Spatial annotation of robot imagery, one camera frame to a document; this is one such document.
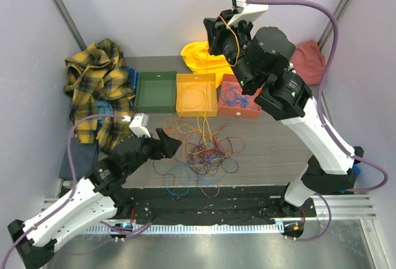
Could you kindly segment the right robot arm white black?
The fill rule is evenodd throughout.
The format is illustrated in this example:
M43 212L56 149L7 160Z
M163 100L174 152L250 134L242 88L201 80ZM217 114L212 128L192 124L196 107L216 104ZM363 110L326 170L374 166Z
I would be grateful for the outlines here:
M227 10L204 19L209 54L223 55L242 93L253 96L261 110L291 129L312 153L304 172L287 185L280 211L294 216L314 194L354 188L353 155L364 151L347 144L319 117L311 89L291 65L295 45L277 27L261 27L251 35L252 22L234 17Z

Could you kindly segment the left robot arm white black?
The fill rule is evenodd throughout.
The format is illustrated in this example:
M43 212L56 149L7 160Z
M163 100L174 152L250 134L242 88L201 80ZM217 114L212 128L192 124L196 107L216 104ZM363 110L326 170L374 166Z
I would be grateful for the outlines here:
M26 268L41 268L64 244L90 226L131 214L126 179L148 160L172 158L181 141L156 129L157 138L131 134L63 197L34 218L14 220L8 231Z

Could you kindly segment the yellow cloth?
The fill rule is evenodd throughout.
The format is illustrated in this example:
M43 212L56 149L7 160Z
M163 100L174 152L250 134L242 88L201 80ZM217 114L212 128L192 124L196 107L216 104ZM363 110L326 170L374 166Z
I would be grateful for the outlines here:
M209 54L207 41L195 41L187 44L181 50L181 57L193 73L215 73L221 77L223 74L233 73L224 55Z

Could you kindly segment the green plastic tray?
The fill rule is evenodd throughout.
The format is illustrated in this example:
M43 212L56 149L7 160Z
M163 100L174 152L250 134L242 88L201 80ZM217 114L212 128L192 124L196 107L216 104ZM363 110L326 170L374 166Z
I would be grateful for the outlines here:
M141 72L134 107L140 113L176 112L176 71Z

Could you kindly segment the yellow plastic tray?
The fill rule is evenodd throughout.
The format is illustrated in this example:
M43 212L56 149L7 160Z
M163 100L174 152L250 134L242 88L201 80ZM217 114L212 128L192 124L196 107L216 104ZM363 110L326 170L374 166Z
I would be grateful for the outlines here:
M215 117L217 111L215 74L176 76L176 113L179 117Z

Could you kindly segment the blue towel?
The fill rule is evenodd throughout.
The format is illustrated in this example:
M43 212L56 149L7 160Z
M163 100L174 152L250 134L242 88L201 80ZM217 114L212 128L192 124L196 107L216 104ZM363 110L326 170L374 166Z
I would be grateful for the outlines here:
M139 73L135 69L130 67L130 66L127 66L126 70L127 70L127 73L128 73L128 81L130 83L132 91L136 92L138 79L139 79Z

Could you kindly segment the red orange plastic tray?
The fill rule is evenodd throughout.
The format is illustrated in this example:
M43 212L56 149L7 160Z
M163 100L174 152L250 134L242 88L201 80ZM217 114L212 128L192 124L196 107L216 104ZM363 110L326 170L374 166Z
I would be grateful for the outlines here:
M218 115L259 119L261 108L254 102L259 92L260 90L257 90L253 96L243 95L236 77L224 74L218 99Z

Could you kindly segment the dark grey folded cloth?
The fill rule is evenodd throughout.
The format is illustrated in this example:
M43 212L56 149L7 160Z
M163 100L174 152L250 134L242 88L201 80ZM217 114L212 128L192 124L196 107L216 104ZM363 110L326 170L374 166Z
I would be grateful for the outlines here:
M80 180L86 175L94 164L98 161L98 143L80 143L77 137L71 139L71 155L75 168L75 176ZM71 167L67 149L65 149L59 170L58 178L65 180L72 180Z

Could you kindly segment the yellow plaid flannel shirt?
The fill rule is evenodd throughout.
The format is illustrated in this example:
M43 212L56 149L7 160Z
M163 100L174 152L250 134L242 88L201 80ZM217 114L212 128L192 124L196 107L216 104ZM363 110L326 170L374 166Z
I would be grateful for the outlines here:
M65 60L67 84L64 93L72 98L70 120L100 114L96 101L105 101L113 111L103 118L89 119L75 130L80 143L97 143L99 149L110 151L127 135L124 121L113 118L134 115L130 102L135 98L124 63L122 47L110 39L91 43L85 50Z

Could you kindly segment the pink red cloth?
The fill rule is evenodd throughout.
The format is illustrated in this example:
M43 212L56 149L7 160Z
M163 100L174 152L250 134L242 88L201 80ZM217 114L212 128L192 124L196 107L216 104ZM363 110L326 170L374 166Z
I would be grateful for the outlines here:
M296 73L308 85L318 85L326 67L325 57L314 40L300 43L291 57Z

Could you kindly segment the blue cloth at right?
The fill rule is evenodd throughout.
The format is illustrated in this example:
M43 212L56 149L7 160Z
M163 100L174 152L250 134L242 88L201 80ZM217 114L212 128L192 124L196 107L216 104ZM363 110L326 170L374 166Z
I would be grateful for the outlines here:
M359 167L356 164L353 165L352 170L356 174L356 177L359 177L359 175L361 174L361 170L359 169ZM347 193L350 193L350 191L349 190L341 190L340 193L347 194Z

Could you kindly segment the right aluminium corner rail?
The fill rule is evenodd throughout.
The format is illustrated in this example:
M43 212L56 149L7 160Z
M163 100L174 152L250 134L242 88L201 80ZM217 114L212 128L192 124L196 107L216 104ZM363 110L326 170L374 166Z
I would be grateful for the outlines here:
M334 10L334 17L339 22L344 15L344 13L347 11L348 6L350 5L352 0L339 0L335 10ZM328 22L324 31L322 32L322 35L319 39L318 46L319 49L322 51L325 44L329 40L330 36L332 35L333 32L333 26L331 22Z

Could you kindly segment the aluminium corner rail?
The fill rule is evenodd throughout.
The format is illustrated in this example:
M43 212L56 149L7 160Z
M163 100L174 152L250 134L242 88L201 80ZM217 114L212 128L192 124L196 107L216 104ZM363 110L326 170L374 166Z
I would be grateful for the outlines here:
M74 41L77 43L80 50L83 51L87 47L87 45L82 38L82 35L80 34L76 24L74 23L74 20L70 15L65 3L63 2L63 0L52 0L52 2L55 5L59 15L61 16L65 26L69 30Z
M339 22L344 15L344 13L347 11L348 6L350 5L352 0L339 0L335 10L334 10L334 17ZM322 51L325 44L329 40L330 36L332 35L333 32L333 26L331 22L328 22L324 31L322 32L322 35L319 39L318 46L319 49Z

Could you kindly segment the left aluminium corner rail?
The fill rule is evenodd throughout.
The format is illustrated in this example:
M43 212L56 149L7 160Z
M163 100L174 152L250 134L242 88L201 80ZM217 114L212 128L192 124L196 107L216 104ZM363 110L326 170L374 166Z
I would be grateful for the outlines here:
M63 2L63 0L52 0L52 2L55 5L59 15L61 16L65 26L69 30L74 41L77 43L80 50L83 51L87 47L87 45L82 38L82 35L80 34L76 24L74 23L74 20L70 15L65 3Z

